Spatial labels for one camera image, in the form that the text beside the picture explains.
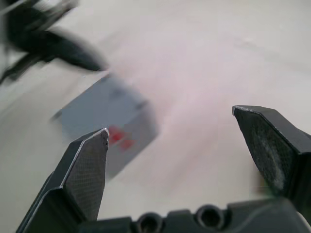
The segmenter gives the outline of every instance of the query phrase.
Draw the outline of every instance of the white floor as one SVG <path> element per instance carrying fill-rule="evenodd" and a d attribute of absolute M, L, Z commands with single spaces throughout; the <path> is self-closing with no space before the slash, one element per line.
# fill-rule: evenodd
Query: white floor
<path fill-rule="evenodd" d="M 311 132 L 311 2 L 83 0 L 59 24 L 151 101 L 160 135 L 106 185 L 99 218 L 259 198 L 231 115 L 276 108 Z M 97 80 L 56 62 L 0 87 L 0 228 L 13 232 L 66 149 L 49 123 Z"/>

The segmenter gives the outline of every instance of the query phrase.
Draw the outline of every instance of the black object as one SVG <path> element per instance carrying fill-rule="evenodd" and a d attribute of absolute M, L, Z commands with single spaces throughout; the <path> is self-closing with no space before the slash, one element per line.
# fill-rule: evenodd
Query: black object
<path fill-rule="evenodd" d="M 272 192 L 291 200 L 311 223 L 311 136 L 274 109 L 234 106 L 233 115 Z"/>
<path fill-rule="evenodd" d="M 95 50 L 90 50 L 86 42 L 78 42 L 63 32 L 51 32 L 47 29 L 61 19 L 71 9 L 48 13 L 33 8 L 27 2 L 10 11 L 7 15 L 7 37 L 18 49 L 28 53 L 2 75 L 0 83 L 6 78 L 16 81 L 28 68 L 38 61 L 50 62 L 59 58 L 71 65 L 91 71 L 103 71 L 104 62 Z"/>
<path fill-rule="evenodd" d="M 275 193 L 289 197 L 308 219 L 310 136 L 290 124 L 277 111 L 234 106 L 255 163 Z M 108 132 L 101 130 L 73 142 L 47 179 L 18 233 L 308 233 L 296 209 L 286 198 L 213 205 L 194 215 L 188 210 L 167 217 L 147 213 L 95 221 L 103 191 Z"/>
<path fill-rule="evenodd" d="M 17 232 L 76 232 L 96 220 L 105 185 L 106 129 L 72 142 L 44 183 Z"/>

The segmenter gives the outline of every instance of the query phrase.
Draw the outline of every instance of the gray box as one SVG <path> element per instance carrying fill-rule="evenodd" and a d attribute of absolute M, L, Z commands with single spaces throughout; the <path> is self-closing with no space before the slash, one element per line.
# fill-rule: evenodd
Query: gray box
<path fill-rule="evenodd" d="M 150 104 L 112 73 L 102 77 L 54 118 L 72 141 L 100 128 L 109 129 L 106 163 L 109 179 L 123 170 L 157 134 Z"/>

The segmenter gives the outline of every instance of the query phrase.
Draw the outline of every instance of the gray floor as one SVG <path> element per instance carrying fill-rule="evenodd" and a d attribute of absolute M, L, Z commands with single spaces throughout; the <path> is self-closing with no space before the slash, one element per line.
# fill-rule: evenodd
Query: gray floor
<path fill-rule="evenodd" d="M 151 101 L 160 135 L 106 185 L 100 218 L 259 198 L 234 104 L 311 132 L 311 2 L 90 0 L 60 25 Z M 0 228 L 13 232 L 66 140 L 49 123 L 98 77 L 56 62 L 0 87 Z"/>

